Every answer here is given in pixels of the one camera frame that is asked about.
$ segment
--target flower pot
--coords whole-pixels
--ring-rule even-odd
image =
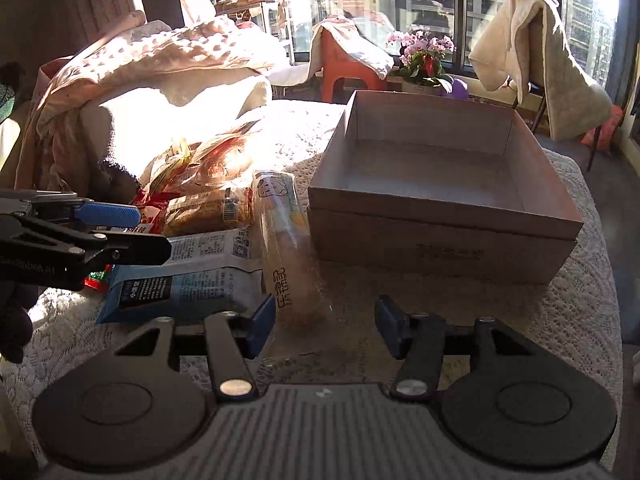
[[[402,91],[407,94],[422,94],[422,95],[442,95],[442,86],[423,86],[411,83],[408,81],[402,81]]]

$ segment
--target black chair leg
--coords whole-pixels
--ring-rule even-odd
[[[532,133],[535,133],[540,126],[540,121],[542,117],[545,115],[546,110],[546,94],[542,91],[542,101],[540,102],[540,106],[538,107],[538,113],[536,114],[536,119],[533,121],[533,126],[531,127]]]
[[[596,132],[593,136],[593,142],[591,143],[591,155],[589,156],[589,163],[587,164],[587,171],[591,171],[591,165],[593,164],[593,157],[596,156],[598,150],[598,140],[600,140],[600,129],[602,126],[596,128]]]

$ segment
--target metal screw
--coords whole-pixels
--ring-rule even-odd
[[[427,384],[418,379],[405,379],[396,384],[396,392],[407,397],[424,395],[427,390]]]
[[[244,379],[229,379],[220,384],[220,391],[228,396],[239,397],[248,394],[253,387]]]

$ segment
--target orange plastic stool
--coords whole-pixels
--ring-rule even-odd
[[[384,90],[385,81],[372,69],[357,62],[336,43],[332,34],[321,32],[322,47],[322,101],[330,103],[334,98],[334,85],[338,79],[361,79],[367,90]]]

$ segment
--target packaged bread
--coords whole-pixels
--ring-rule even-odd
[[[171,200],[162,234],[171,237],[236,229],[251,225],[253,219],[251,188],[228,187]]]
[[[219,189],[246,171],[253,158],[245,150],[247,132],[258,121],[235,126],[224,134],[201,143],[191,156],[190,163],[174,174],[164,187],[165,192],[195,194]]]
[[[140,183],[147,195],[161,192],[171,179],[189,164],[192,152],[182,138],[172,143],[168,150],[152,160],[140,176]]]

